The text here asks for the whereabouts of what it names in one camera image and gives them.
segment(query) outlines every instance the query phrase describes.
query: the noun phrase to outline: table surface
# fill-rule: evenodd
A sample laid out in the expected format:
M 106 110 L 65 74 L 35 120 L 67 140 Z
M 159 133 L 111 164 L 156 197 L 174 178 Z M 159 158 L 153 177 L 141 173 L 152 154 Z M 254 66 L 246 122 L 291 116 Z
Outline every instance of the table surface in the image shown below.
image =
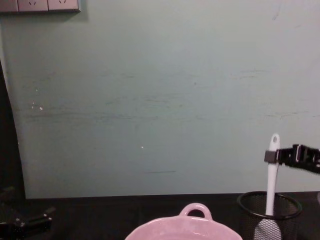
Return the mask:
M 320 239 L 317 192 L 284 193 L 298 200 L 299 240 Z M 213 220 L 239 231 L 239 194 L 112 196 L 63 199 L 28 199 L 14 208 L 26 217 L 55 207 L 52 228 L 30 240 L 124 240 L 136 227 L 153 219 L 176 216 L 190 203 L 206 205 Z

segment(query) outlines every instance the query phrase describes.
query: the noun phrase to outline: pink bowl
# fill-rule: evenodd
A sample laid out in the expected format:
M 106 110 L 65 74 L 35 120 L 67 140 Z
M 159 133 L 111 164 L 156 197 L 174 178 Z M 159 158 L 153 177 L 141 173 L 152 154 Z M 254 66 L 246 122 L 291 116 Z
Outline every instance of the pink bowl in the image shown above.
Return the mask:
M 188 216 L 192 210 L 204 218 Z M 152 220 L 136 228 L 125 240 L 242 240 L 229 227 L 212 220 L 209 209 L 201 203 L 186 206 L 178 216 Z

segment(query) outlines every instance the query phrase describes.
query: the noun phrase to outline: white spatula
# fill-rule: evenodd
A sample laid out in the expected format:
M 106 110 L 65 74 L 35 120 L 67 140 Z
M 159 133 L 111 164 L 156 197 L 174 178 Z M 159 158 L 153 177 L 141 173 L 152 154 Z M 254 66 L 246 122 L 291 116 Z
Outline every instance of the white spatula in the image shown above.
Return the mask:
M 280 136 L 273 134 L 269 146 L 269 151 L 276 151 L 280 148 Z M 275 203 L 275 192 L 276 182 L 278 174 L 279 163 L 268 164 L 268 186 L 266 192 L 266 208 L 265 214 L 269 216 L 274 215 L 274 203 Z M 254 230 L 254 240 L 281 240 L 281 231 L 279 226 L 274 220 L 263 219 L 256 226 Z

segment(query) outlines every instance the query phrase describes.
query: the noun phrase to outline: light green wall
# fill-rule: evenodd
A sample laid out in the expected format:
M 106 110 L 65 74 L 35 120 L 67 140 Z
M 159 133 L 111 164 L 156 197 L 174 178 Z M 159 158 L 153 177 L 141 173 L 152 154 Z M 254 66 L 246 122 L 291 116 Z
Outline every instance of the light green wall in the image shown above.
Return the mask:
M 320 146 L 319 9 L 88 0 L 79 14 L 2 17 L 27 197 L 265 190 L 274 132 Z M 279 171 L 279 191 L 319 186 Z

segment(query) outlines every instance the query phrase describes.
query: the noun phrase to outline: power outlet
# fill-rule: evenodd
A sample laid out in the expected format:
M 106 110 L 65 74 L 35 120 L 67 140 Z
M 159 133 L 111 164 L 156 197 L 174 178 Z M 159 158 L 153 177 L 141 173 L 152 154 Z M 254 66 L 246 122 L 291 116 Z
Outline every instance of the power outlet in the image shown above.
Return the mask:
M 19 12 L 48 11 L 47 0 L 18 0 Z
M 78 0 L 48 0 L 49 11 L 80 11 Z
M 12 12 L 18 12 L 17 0 L 1 0 L 0 13 L 12 13 Z

